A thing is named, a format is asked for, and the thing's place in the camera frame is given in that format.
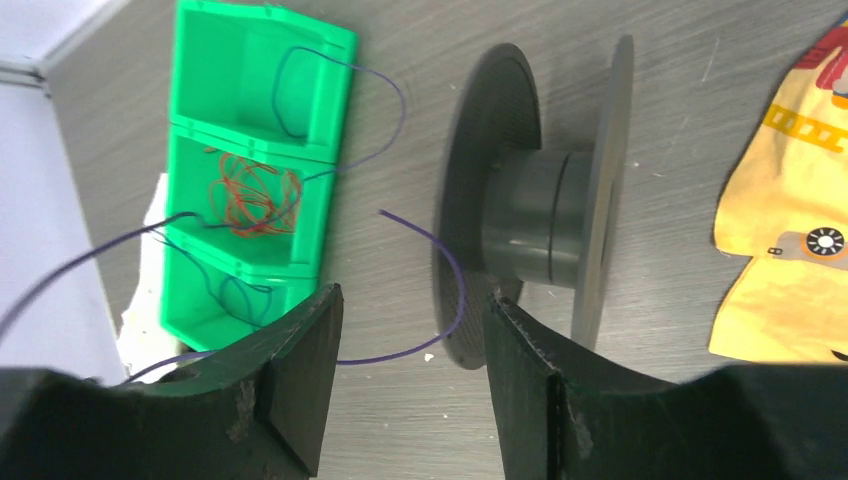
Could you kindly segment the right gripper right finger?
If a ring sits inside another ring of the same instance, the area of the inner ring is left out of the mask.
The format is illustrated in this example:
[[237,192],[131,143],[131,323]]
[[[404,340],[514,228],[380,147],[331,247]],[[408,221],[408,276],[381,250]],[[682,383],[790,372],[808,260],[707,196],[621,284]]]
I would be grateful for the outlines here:
[[847,369],[735,364],[674,384],[495,295],[487,373],[509,479],[843,479]]

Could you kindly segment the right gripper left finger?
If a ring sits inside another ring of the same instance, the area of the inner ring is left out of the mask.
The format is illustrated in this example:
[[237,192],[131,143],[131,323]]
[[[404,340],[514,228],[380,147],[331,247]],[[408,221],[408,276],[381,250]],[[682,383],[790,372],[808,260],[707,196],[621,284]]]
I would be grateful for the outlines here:
[[1,373],[5,479],[316,476],[343,321],[326,285],[277,321],[163,380],[105,387]]

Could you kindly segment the black cable spool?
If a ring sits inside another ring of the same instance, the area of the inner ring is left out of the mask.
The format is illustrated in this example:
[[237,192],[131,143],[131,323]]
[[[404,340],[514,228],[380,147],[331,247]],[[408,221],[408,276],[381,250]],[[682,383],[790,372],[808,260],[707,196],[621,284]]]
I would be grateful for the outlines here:
[[485,362],[489,295],[517,300],[527,283],[574,293],[571,333],[597,342],[615,238],[632,111],[634,42],[621,37],[594,141],[542,144],[535,80],[522,50],[489,49],[460,97],[445,150],[433,232],[436,321],[451,360]]

